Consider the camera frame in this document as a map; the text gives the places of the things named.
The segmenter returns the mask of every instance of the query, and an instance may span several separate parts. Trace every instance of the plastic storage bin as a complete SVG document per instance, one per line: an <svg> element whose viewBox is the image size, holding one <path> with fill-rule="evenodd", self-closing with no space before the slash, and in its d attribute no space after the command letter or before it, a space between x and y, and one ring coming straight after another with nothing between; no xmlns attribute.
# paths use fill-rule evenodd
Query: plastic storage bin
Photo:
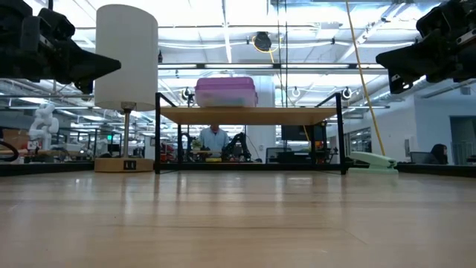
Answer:
<svg viewBox="0 0 476 268"><path fill-rule="evenodd" d="M256 107L258 103L250 77L200 78L195 94L200 107Z"/></svg>

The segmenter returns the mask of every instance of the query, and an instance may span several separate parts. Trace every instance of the person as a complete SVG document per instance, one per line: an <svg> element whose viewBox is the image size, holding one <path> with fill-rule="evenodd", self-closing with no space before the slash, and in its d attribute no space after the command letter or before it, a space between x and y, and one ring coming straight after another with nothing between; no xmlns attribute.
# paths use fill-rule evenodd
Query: person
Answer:
<svg viewBox="0 0 476 268"><path fill-rule="evenodd" d="M219 125L212 124L200 132L199 140L203 147L208 147L211 151L221 152L222 148L228 144L228 134L221 130Z"/></svg>
<svg viewBox="0 0 476 268"><path fill-rule="evenodd" d="M444 144L435 144L431 149L431 155L434 156L429 164L447 165L448 164L448 148Z"/></svg>

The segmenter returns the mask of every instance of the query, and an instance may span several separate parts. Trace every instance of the monitor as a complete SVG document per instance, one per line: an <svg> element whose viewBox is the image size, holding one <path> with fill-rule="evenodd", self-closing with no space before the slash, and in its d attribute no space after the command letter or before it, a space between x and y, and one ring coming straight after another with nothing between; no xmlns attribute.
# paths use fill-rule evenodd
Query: monitor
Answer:
<svg viewBox="0 0 476 268"><path fill-rule="evenodd" d="M307 135L311 135L311 126L306 126ZM326 127L314 126L314 138L316 141L324 141ZM281 126L281 139L284 141L308 141L304 126Z"/></svg>

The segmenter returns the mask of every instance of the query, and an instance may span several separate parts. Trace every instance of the man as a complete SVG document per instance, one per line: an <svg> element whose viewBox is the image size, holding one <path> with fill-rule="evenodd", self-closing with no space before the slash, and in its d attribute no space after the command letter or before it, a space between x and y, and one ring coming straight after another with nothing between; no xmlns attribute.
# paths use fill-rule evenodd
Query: man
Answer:
<svg viewBox="0 0 476 268"><path fill-rule="evenodd" d="M211 151L221 152L222 148L228 144L228 134L221 130L219 125L212 124L200 132L199 140L203 147L208 147Z"/></svg>

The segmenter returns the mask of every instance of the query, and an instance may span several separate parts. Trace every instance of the lamp base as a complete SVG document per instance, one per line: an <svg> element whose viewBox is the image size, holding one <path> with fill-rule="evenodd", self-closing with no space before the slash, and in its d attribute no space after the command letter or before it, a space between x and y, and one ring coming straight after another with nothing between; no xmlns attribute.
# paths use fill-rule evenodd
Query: lamp base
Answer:
<svg viewBox="0 0 476 268"><path fill-rule="evenodd" d="M104 158L94 160L94 172L133 173L154 170L154 160L134 158Z"/></svg>

